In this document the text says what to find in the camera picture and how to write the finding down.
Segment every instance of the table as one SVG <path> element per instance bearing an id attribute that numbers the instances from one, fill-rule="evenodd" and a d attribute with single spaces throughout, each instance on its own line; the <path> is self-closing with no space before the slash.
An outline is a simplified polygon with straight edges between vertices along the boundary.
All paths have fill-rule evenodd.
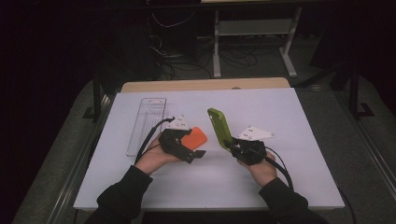
<path id="1" fill-rule="evenodd" d="M 247 78 L 125 84 L 111 108 L 75 208 L 97 208 L 96 198 L 118 182 L 134 163 L 134 158 L 127 157 L 126 151 L 140 100 L 151 97 L 165 97 L 169 115 L 183 114 L 191 127 L 203 130 L 208 140 L 198 148 L 206 150 L 202 159 L 195 159 L 192 164 L 167 164 L 152 175 L 154 181 L 144 195 L 143 210 L 266 208 L 258 195 L 260 187 L 248 171 L 219 146 L 206 113 L 209 107 L 223 111 L 232 135 L 238 135 L 248 125 L 275 133 L 276 138 L 265 144 L 286 163 L 295 190 L 305 196 L 310 208 L 344 206 L 295 90 L 289 88 L 283 78 Z M 286 183 L 280 172 L 278 175 Z"/>

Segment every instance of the orange object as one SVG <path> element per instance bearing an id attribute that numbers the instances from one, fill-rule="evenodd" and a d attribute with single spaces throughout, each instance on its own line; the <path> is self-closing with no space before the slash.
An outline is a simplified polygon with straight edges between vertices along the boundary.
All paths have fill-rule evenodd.
<path id="1" fill-rule="evenodd" d="M 206 135 L 198 127 L 193 127 L 189 135 L 184 135 L 184 137 L 181 138 L 181 144 L 191 150 L 196 149 L 206 141 Z"/>

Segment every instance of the table leg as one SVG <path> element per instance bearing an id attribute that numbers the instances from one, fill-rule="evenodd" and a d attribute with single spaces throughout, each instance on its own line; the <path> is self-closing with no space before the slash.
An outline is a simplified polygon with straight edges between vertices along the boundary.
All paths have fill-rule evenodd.
<path id="1" fill-rule="evenodd" d="M 215 52 L 213 53 L 213 77 L 220 78 L 220 58 L 219 58 L 219 12 L 215 13 Z"/>
<path id="2" fill-rule="evenodd" d="M 284 47 L 279 48 L 280 54 L 282 55 L 283 63 L 285 64 L 286 69 L 288 69 L 290 77 L 297 77 L 297 73 L 296 73 L 293 63 L 291 62 L 290 57 L 289 57 L 289 50 L 290 50 L 290 46 L 291 46 L 291 41 L 293 40 L 294 34 L 296 32 L 296 28 L 297 28 L 298 20 L 300 18 L 301 10 L 302 9 L 300 7 L 298 7 L 296 9 L 296 11 L 294 13 L 293 20 L 290 24 L 290 29 L 288 32 L 288 40 L 286 41 L 286 44 Z"/>

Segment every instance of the wooden table edge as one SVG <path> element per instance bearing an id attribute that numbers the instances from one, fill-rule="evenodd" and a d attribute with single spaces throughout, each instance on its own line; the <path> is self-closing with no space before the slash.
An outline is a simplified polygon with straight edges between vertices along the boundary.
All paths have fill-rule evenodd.
<path id="1" fill-rule="evenodd" d="M 232 89 L 273 89 L 289 87 L 290 84 L 284 77 L 258 77 L 127 82 L 122 86 L 121 92 L 211 91 Z"/>

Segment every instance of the person's left hand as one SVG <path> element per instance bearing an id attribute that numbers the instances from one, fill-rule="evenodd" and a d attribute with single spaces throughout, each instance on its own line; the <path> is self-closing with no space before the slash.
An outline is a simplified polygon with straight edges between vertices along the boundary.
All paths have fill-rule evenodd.
<path id="1" fill-rule="evenodd" d="M 181 161 L 175 156 L 165 153 L 161 148 L 160 136 L 155 138 L 148 146 L 148 150 L 143 154 L 140 160 L 136 163 L 135 167 L 143 171 L 147 175 L 151 175 L 156 170 L 160 169 L 166 163 Z"/>

